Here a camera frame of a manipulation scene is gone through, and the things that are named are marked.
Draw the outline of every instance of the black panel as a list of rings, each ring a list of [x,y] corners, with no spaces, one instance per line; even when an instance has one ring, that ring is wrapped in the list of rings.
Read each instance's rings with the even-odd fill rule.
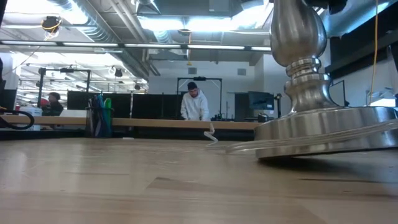
[[[133,95],[132,118],[179,119],[182,96],[178,95]]]
[[[68,110],[85,110],[88,106],[88,99],[98,93],[86,93],[80,91],[68,91]],[[131,94],[130,93],[104,93],[103,98],[112,99],[114,118],[130,118]]]
[[[379,14],[379,60],[386,58],[384,49],[398,41],[398,2]],[[349,34],[330,39],[331,65],[326,68],[332,78],[342,77],[373,64],[373,17]]]
[[[14,109],[17,90],[3,90],[0,94],[0,106],[9,110]]]
[[[250,109],[248,93],[235,94],[235,121],[245,121],[253,117],[253,110]]]

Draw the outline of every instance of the wooden counter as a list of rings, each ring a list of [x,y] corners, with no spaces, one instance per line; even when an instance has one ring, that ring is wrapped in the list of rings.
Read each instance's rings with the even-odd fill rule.
[[[28,124],[29,119],[26,116],[2,115],[6,121],[13,124]],[[161,120],[161,119],[127,119],[114,118],[113,126],[136,126],[136,127],[160,127],[160,128],[210,128],[210,123],[215,129],[240,129],[253,130],[259,126],[259,123],[247,122],[220,122],[220,121],[178,121],[178,120]],[[51,125],[85,125],[86,118],[68,118],[68,117],[53,117],[42,116],[35,117],[35,124]]]
[[[258,163],[208,143],[0,142],[1,223],[397,223],[396,151]]]

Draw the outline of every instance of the person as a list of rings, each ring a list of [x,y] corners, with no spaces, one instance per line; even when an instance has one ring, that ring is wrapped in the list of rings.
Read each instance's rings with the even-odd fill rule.
[[[43,116],[60,116],[63,111],[63,106],[60,104],[59,100],[61,95],[56,92],[49,93],[49,105],[44,105]]]
[[[188,83],[188,93],[182,98],[181,116],[192,121],[210,120],[206,96],[194,82]]]

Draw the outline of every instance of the wooden table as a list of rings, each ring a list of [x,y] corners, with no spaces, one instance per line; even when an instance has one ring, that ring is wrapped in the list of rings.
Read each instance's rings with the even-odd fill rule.
[[[6,121],[12,124],[29,124],[29,118],[26,116],[0,115]],[[224,121],[179,121],[163,119],[128,119],[113,118],[113,126],[135,126],[135,127],[159,127],[159,128],[210,128],[210,123],[216,129],[239,129],[253,130],[260,123],[249,122],[224,122]],[[35,124],[64,124],[64,125],[85,125],[86,118],[54,117],[42,116],[35,117]]]
[[[397,223],[396,151],[259,163],[208,143],[0,142],[1,223]]]

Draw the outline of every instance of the black partition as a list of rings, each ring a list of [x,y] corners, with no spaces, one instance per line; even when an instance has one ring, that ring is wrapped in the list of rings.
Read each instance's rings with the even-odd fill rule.
[[[80,91],[68,91],[68,110],[85,110],[88,99],[99,93],[87,93]],[[103,93],[103,98],[112,100],[114,118],[130,118],[131,94],[130,93]]]
[[[182,96],[180,95],[134,94],[131,118],[180,119],[181,101]]]

